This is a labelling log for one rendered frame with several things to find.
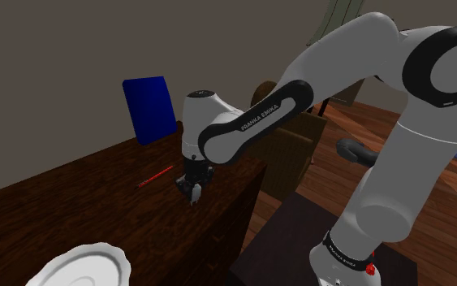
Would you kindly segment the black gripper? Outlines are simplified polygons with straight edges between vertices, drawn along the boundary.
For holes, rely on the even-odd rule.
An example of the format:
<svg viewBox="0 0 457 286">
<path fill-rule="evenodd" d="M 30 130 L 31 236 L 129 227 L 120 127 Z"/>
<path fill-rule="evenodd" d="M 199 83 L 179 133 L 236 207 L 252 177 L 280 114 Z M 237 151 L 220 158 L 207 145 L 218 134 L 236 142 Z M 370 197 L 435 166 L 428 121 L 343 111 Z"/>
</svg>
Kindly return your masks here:
<svg viewBox="0 0 457 286">
<path fill-rule="evenodd" d="M 184 174 L 175 180 L 175 184 L 181 193 L 191 192 L 192 206 L 199 200 L 202 188 L 212 181 L 215 168 L 209 165 L 209 161 L 192 155 L 183 158 L 183 170 Z"/>
</svg>

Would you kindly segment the red pen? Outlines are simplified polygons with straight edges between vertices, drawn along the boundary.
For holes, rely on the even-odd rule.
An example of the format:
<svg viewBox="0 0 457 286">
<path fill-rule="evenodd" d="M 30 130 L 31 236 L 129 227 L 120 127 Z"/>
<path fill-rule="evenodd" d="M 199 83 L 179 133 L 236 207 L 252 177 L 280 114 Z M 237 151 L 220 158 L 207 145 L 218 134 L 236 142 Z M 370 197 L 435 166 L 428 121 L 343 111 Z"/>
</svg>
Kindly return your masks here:
<svg viewBox="0 0 457 286">
<path fill-rule="evenodd" d="M 135 186 L 134 189 L 137 190 L 137 189 L 140 189 L 140 188 L 144 187 L 146 184 L 149 184 L 150 182 L 152 182 L 156 178 L 164 175 L 165 173 L 167 173 L 168 171 L 170 171 L 173 168 L 174 168 L 174 165 L 168 166 L 166 169 L 164 169 L 162 171 L 159 171 L 157 174 L 155 174 L 155 175 L 149 177 L 148 179 L 140 182 L 138 185 Z"/>
</svg>

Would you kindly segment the blue flat tablet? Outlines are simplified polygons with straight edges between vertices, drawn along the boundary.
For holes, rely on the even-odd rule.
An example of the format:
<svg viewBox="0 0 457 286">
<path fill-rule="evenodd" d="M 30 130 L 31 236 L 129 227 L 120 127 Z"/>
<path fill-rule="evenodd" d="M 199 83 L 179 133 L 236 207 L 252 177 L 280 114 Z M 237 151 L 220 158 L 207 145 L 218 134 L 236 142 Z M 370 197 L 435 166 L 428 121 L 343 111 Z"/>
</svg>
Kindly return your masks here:
<svg viewBox="0 0 457 286">
<path fill-rule="evenodd" d="M 124 80 L 122 87 L 139 144 L 148 145 L 177 131 L 163 76 Z"/>
</svg>

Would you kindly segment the dark robot stand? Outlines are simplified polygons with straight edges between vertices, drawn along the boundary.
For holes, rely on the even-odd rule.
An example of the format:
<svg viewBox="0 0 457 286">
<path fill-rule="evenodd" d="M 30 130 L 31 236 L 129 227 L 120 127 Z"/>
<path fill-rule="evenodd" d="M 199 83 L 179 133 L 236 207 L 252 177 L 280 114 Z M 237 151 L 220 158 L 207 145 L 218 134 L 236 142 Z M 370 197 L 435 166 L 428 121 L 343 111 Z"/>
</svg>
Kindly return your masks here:
<svg viewBox="0 0 457 286">
<path fill-rule="evenodd" d="M 319 286 L 309 251 L 337 219 L 292 193 L 232 264 L 225 286 Z"/>
</svg>

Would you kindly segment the white scalloped plate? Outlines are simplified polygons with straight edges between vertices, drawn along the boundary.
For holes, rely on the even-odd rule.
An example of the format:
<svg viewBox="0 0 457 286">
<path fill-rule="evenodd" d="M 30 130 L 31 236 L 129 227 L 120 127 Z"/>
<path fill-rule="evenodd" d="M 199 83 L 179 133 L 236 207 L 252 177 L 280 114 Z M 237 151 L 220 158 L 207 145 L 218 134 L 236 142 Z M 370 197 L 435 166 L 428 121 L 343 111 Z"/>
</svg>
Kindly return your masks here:
<svg viewBox="0 0 457 286">
<path fill-rule="evenodd" d="M 79 245 L 50 260 L 25 286 L 130 286 L 131 263 L 105 242 Z"/>
</svg>

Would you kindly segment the dark grey curved object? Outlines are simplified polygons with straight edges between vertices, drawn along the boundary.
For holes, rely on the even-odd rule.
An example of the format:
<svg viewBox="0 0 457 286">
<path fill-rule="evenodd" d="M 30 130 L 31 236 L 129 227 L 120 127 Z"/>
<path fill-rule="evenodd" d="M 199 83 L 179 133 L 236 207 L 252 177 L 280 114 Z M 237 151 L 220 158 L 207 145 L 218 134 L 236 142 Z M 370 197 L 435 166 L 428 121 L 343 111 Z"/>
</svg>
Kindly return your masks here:
<svg viewBox="0 0 457 286">
<path fill-rule="evenodd" d="M 372 167 L 379 155 L 378 152 L 366 149 L 364 144 L 352 139 L 343 138 L 336 142 L 337 154 L 351 163 Z"/>
</svg>

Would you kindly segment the pale green tall panel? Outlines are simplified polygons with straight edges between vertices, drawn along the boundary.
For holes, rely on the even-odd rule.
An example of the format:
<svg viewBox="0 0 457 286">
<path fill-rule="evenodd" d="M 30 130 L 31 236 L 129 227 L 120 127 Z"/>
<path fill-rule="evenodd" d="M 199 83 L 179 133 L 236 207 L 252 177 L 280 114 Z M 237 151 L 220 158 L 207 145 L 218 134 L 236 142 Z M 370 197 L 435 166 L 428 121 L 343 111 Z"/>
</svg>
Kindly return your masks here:
<svg viewBox="0 0 457 286">
<path fill-rule="evenodd" d="M 306 46 L 314 44 L 336 28 L 360 16 L 363 5 L 364 0 L 329 0 L 322 22 Z M 332 96 L 330 101 L 344 106 L 351 106 L 363 83 L 364 80 L 357 81 L 348 88 Z"/>
</svg>

